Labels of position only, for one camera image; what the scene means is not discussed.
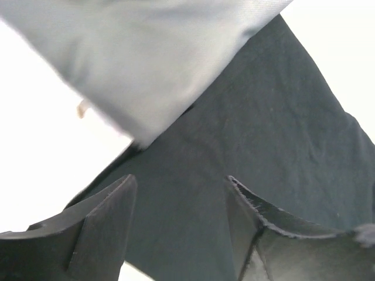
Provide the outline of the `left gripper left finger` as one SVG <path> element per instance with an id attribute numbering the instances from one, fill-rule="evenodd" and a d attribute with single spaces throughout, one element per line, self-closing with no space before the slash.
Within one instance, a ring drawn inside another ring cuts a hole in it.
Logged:
<path id="1" fill-rule="evenodd" d="M 24 232 L 1 233 L 1 280 L 118 280 L 136 194 L 124 176 Z"/>

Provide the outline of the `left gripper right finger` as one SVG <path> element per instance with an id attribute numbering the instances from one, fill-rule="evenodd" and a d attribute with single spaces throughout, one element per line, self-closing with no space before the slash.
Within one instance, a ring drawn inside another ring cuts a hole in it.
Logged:
<path id="1" fill-rule="evenodd" d="M 238 280 L 374 280 L 374 225 L 338 231 L 300 219 L 228 177 Z"/>

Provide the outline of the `black t shirt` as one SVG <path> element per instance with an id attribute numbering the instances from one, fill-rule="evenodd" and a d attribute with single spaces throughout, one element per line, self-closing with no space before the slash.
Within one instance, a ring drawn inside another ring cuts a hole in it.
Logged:
<path id="1" fill-rule="evenodd" d="M 374 225 L 374 145 L 281 16 L 149 148 L 122 155 L 73 202 L 128 174 L 138 192 L 126 260 L 155 280 L 238 280 L 230 176 L 325 228 Z"/>

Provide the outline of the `folded grey t shirt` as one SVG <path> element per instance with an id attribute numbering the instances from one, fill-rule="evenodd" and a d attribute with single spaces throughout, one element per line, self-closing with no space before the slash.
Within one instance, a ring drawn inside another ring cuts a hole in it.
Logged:
<path id="1" fill-rule="evenodd" d="M 288 1 L 2 1 L 1 17 L 147 148 Z"/>

